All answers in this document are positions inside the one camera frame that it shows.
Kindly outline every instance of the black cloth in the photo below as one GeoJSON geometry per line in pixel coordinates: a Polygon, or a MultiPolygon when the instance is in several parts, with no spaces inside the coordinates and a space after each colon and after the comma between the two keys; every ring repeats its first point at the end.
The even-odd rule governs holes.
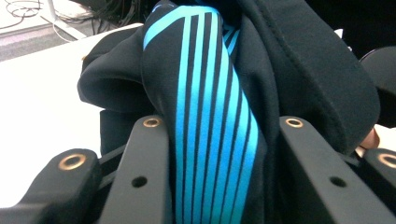
{"type": "MultiPolygon", "coordinates": [[[[178,203],[175,202],[175,114],[178,108],[177,90],[182,89],[177,83],[180,79],[182,31],[186,19],[175,20],[145,42],[150,27],[177,10],[177,6],[171,2],[161,1],[159,5],[161,6],[155,7],[146,24],[134,29],[128,37],[114,37],[119,35],[117,33],[109,35],[107,43],[112,38],[123,39],[117,45],[113,42],[107,47],[96,48],[106,49],[107,53],[90,59],[91,55],[97,54],[95,49],[92,50],[86,59],[88,63],[84,63],[78,88],[81,100],[107,110],[151,113],[154,107],[164,117],[171,134],[173,150],[171,185],[175,209],[178,203]]],[[[226,3],[212,6],[216,6],[220,12],[227,11],[224,10],[227,8],[226,3]]],[[[263,223],[264,220],[271,222],[274,221],[276,195],[278,117],[290,115],[310,121],[335,150],[349,154],[375,124],[379,113],[378,99],[372,80],[359,62],[331,27],[305,1],[240,0],[234,6],[234,13],[240,15],[240,20],[235,22],[225,16],[225,23],[229,24],[223,25],[222,41],[228,48],[234,44],[233,50],[229,52],[230,64],[233,65],[240,92],[243,93],[240,95],[245,95],[251,110],[251,116],[248,116],[249,127],[254,126],[254,122],[251,122],[253,119],[259,127],[258,145],[255,147],[256,154],[241,220],[245,223],[263,223]]],[[[213,27],[209,25],[211,18],[205,16],[204,46],[207,45],[207,39],[210,39],[206,30],[213,27]]],[[[196,42],[196,36],[200,34],[198,24],[199,20],[191,17],[191,27],[194,29],[191,29],[191,41],[187,41],[189,46],[201,43],[196,42]]],[[[221,38],[217,36],[216,39],[217,46],[220,46],[221,38]]],[[[204,49],[206,51],[203,51],[202,57],[207,58],[207,46],[204,49]]],[[[186,57],[189,66],[194,67],[195,58],[193,54],[186,57]]],[[[205,66],[211,61],[203,62],[205,66]]],[[[219,64],[219,60],[216,60],[215,67],[219,64]]],[[[206,69],[201,71],[202,79],[206,77],[205,71],[206,69]]],[[[220,80],[219,77],[215,77],[214,81],[218,85],[224,82],[230,86],[228,81],[220,80]]],[[[189,77],[187,83],[195,82],[189,77]]],[[[196,92],[191,91],[191,86],[193,85],[187,85],[186,90],[196,92]]],[[[201,82],[198,85],[199,99],[203,97],[204,89],[204,82],[201,82]]],[[[214,87],[212,94],[216,95],[218,89],[214,87]]],[[[242,96],[231,98],[231,91],[227,92],[227,106],[230,104],[228,102],[242,102],[242,96]]],[[[191,95],[187,94],[186,99],[190,99],[191,95]]],[[[203,107],[201,100],[185,102],[188,105],[195,103],[198,108],[203,107]]],[[[216,101],[213,101],[211,108],[215,107],[216,101]]],[[[209,113],[210,118],[214,118],[213,113],[209,113]]],[[[201,130],[202,123],[196,124],[197,130],[201,130]]],[[[211,125],[209,130],[218,129],[211,125]]],[[[188,126],[189,123],[185,122],[183,127],[188,126]]],[[[185,214],[182,216],[177,216],[176,219],[186,218],[185,214]]]]}

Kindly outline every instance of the tangled wires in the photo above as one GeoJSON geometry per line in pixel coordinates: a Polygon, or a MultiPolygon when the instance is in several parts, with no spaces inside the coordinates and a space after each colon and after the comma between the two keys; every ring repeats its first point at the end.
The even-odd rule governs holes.
{"type": "Polygon", "coordinates": [[[23,22],[25,18],[34,17],[35,15],[38,14],[38,11],[41,9],[41,4],[42,4],[40,0],[37,1],[17,0],[13,2],[8,2],[8,0],[5,1],[7,3],[6,6],[7,12],[15,18],[21,18],[21,19],[13,24],[0,27],[0,29],[6,29],[12,26],[16,26],[21,22],[23,22]],[[21,6],[20,3],[30,3],[32,4],[32,7],[21,6]]]}

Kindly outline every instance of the table surface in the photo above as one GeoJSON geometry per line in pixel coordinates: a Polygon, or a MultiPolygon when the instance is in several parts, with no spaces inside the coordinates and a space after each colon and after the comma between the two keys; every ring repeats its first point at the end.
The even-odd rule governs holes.
{"type": "Polygon", "coordinates": [[[59,153],[87,148],[100,157],[102,108],[82,103],[77,83],[82,58],[117,30],[0,63],[0,207],[17,203],[59,153]]]}

